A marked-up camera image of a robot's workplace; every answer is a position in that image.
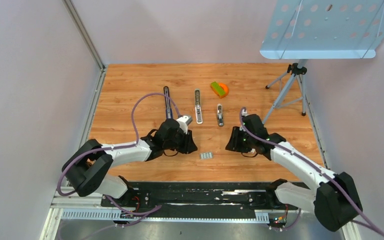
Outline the beige grey stapler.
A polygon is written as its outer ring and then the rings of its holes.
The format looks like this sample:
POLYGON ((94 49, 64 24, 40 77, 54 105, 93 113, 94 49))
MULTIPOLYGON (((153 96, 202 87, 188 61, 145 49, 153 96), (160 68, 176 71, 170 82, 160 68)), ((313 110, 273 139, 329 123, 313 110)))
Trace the beige grey stapler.
POLYGON ((196 88, 194 90, 194 99, 195 99, 196 123, 202 124, 203 123, 203 116, 202 116, 202 107, 201 107, 201 91, 199 88, 196 88))

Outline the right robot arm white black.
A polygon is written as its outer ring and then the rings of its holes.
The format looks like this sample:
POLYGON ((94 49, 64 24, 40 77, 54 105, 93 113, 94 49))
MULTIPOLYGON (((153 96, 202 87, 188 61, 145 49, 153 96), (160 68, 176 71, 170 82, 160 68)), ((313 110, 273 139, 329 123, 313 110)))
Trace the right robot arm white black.
POLYGON ((226 150, 241 154, 255 151, 288 169, 305 184, 300 187, 282 178, 272 182, 265 190, 270 208, 295 206, 314 214, 331 232, 363 212, 355 182, 348 173, 326 169, 302 155, 278 133, 269 134, 257 114, 242 110, 239 120, 240 126, 232 128, 226 150))

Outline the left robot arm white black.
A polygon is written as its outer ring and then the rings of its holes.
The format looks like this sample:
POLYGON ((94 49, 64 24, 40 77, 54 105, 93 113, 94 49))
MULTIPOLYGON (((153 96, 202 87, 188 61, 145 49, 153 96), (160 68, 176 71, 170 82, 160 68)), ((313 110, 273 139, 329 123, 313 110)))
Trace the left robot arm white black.
POLYGON ((122 207, 129 206, 133 193, 128 182, 122 177, 110 175, 109 170, 127 163, 154 160, 167 150, 176 154, 197 151, 192 131, 188 128, 191 122, 192 118, 188 115, 166 119, 158 129, 133 142, 101 144, 96 139, 90 139, 63 165, 62 175, 80 197, 99 193, 114 198, 122 207))

